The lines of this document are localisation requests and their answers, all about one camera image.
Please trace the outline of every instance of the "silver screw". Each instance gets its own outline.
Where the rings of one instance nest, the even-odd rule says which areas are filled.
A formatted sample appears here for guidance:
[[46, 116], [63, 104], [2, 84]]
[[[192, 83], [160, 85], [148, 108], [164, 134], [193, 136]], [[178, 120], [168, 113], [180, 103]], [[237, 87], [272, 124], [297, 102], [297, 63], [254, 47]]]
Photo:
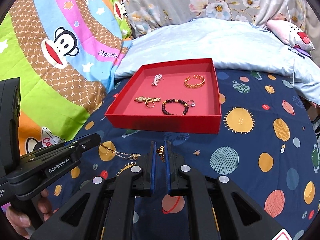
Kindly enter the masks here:
[[184, 171], [184, 172], [188, 172], [188, 171], [191, 170], [191, 167], [188, 166], [188, 165], [182, 165], [182, 166], [180, 167], [180, 169], [181, 169], [182, 171]]
[[137, 173], [137, 172], [141, 171], [141, 167], [140, 166], [132, 166], [131, 171], [134, 173]]
[[100, 184], [102, 181], [103, 181], [103, 178], [101, 178], [101, 177], [95, 177], [92, 179], [92, 182], [94, 184]]
[[229, 182], [229, 178], [227, 177], [227, 176], [220, 176], [219, 177], [219, 181], [221, 182], [221, 183], [228, 183]]

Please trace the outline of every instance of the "white cable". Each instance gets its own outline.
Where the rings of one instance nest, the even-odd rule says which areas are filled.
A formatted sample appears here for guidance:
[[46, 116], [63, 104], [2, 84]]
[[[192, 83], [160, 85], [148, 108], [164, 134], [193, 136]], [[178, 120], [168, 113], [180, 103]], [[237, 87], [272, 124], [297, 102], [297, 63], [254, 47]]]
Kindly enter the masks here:
[[[290, 16], [290, 11], [289, 11], [289, 7], [288, 7], [288, 4], [287, 4], [287, 1], [284, 0], [285, 2], [285, 5], [287, 6], [287, 10], [288, 10], [288, 15], [289, 15], [289, 22], [290, 22], [290, 25], [292, 24], [291, 23], [291, 16]], [[292, 38], [292, 35], [291, 35], [291, 32], [289, 32], [289, 43], [290, 43], [290, 46], [291, 46], [291, 49], [292, 49], [292, 52], [293, 52], [293, 73], [292, 73], [292, 86], [294, 86], [294, 50], [293, 50], [293, 46], [295, 44], [295, 39]]]

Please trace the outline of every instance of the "red tray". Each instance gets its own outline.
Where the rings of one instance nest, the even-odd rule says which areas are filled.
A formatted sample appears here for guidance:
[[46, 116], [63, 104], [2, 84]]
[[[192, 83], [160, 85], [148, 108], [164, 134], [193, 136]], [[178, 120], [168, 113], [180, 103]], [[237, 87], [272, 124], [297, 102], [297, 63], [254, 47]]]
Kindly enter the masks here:
[[[155, 75], [162, 74], [158, 86], [151, 86]], [[188, 83], [197, 84], [201, 80], [193, 75], [205, 77], [205, 84], [196, 89], [187, 88], [184, 80], [191, 76]], [[161, 101], [148, 108], [144, 103], [135, 102], [140, 96], [160, 97]], [[167, 99], [194, 100], [196, 106], [189, 107], [187, 115], [181, 115], [184, 107], [178, 103], [166, 105], [171, 114], [162, 113], [162, 101]], [[219, 132], [221, 107], [217, 76], [211, 59], [188, 59], [143, 65], [105, 113], [116, 128], [182, 133]]]

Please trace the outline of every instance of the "human hand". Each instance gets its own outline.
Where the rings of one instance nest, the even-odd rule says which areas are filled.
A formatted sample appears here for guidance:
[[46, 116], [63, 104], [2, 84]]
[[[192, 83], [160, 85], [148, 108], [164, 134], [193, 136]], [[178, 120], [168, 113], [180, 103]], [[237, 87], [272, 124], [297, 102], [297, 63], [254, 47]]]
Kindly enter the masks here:
[[[41, 192], [41, 198], [38, 201], [38, 208], [44, 214], [44, 221], [47, 221], [49, 217], [53, 214], [52, 206], [50, 201], [47, 199], [49, 192], [45, 189]], [[13, 228], [17, 231], [17, 233], [27, 239], [30, 239], [30, 235], [26, 231], [26, 228], [31, 226], [30, 218], [21, 212], [16, 211], [11, 206], [8, 207], [7, 219]]]

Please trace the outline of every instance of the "pink pillow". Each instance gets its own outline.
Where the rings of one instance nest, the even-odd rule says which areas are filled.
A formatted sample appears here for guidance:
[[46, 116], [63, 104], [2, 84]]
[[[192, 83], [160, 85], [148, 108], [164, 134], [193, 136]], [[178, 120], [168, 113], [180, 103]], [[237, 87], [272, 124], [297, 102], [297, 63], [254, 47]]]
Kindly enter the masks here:
[[267, 27], [284, 43], [290, 46], [289, 32], [295, 37], [296, 42], [294, 47], [306, 51], [315, 50], [308, 36], [296, 25], [287, 21], [268, 20]]

